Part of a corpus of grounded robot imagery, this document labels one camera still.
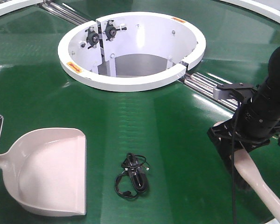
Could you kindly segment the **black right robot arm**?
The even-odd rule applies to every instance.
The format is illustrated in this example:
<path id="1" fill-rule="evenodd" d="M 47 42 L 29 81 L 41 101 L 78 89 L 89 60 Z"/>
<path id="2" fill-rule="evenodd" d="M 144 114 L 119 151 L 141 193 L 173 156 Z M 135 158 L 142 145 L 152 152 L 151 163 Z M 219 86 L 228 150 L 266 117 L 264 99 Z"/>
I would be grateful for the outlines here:
<path id="1" fill-rule="evenodd" d="M 222 160 L 229 159 L 232 150 L 250 152 L 268 145 L 280 131 L 280 47 L 272 53 L 268 76 L 257 89 L 251 84 L 219 84 L 213 93 L 215 99 L 240 103 L 231 119 L 207 131 Z"/>

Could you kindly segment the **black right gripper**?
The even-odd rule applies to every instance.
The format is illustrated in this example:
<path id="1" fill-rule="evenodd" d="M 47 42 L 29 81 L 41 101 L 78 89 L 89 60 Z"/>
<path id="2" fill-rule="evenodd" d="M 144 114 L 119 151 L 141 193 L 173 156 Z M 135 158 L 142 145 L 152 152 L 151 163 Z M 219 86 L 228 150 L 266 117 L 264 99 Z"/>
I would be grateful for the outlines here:
<path id="1" fill-rule="evenodd" d="M 207 135 L 223 162 L 231 163 L 232 151 L 245 149 L 251 152 L 270 143 L 271 121 L 261 117 L 241 116 L 209 128 Z"/>

